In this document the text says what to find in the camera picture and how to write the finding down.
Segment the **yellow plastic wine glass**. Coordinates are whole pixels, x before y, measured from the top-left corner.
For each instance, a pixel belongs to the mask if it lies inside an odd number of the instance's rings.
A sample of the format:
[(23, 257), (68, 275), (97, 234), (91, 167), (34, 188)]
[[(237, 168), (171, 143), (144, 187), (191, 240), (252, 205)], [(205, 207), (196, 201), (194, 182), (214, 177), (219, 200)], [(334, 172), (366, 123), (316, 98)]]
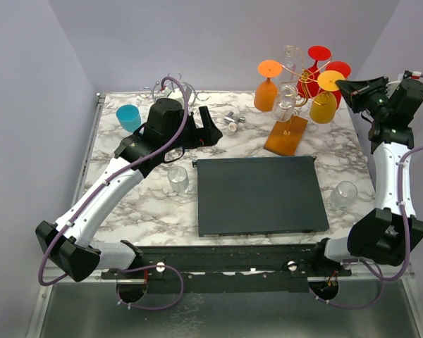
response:
[(320, 93), (313, 98), (309, 117), (314, 123), (330, 123), (337, 110), (337, 100), (334, 92), (339, 90), (336, 82), (344, 80), (343, 74), (336, 70), (326, 70), (317, 78)]

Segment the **clear ribbed wine glass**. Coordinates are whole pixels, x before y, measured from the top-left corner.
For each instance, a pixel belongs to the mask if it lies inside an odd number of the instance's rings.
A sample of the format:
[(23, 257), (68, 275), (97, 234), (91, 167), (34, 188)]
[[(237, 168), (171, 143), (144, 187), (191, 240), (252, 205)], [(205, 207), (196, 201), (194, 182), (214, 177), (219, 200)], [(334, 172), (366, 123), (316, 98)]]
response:
[(188, 172), (184, 167), (172, 167), (168, 172), (168, 180), (175, 193), (184, 194), (188, 191)]

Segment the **blue plastic wine glass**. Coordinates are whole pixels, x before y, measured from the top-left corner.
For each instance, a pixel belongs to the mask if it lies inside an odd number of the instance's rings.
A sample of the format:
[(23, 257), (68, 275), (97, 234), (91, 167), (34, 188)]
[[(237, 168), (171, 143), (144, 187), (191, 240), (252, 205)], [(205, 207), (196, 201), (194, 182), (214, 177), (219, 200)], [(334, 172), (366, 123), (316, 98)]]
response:
[(137, 106), (127, 104), (119, 107), (116, 117), (121, 127), (130, 133), (134, 133), (142, 124), (140, 111)]

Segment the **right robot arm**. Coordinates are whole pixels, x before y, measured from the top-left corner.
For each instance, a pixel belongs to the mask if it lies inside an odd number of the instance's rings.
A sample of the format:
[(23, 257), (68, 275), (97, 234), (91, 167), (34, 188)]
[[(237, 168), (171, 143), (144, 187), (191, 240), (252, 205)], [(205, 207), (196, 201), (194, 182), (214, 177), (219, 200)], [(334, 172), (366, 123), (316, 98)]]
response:
[(375, 206), (347, 237), (321, 240), (310, 267), (325, 276), (345, 261), (367, 259), (406, 269), (423, 239), (410, 188), (411, 159), (419, 150), (410, 123), (423, 103), (423, 82), (408, 72), (401, 81), (337, 80), (336, 86), (353, 112), (366, 111), (372, 119), (368, 139), (376, 169)]

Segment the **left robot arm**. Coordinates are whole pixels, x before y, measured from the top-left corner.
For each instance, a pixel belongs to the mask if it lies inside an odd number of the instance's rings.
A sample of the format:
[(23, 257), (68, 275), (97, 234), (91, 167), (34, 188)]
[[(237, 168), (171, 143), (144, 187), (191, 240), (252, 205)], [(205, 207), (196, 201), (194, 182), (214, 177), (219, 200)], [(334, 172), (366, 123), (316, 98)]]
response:
[(158, 99), (149, 110), (147, 122), (124, 138), (104, 173), (54, 223), (42, 221), (35, 230), (44, 261), (53, 262), (66, 276), (83, 281), (96, 270), (119, 270), (127, 278), (141, 273), (141, 250), (130, 242), (99, 243), (96, 231), (120, 200), (174, 149), (187, 151), (214, 146), (222, 138), (206, 106), (199, 108), (202, 126), (181, 103)]

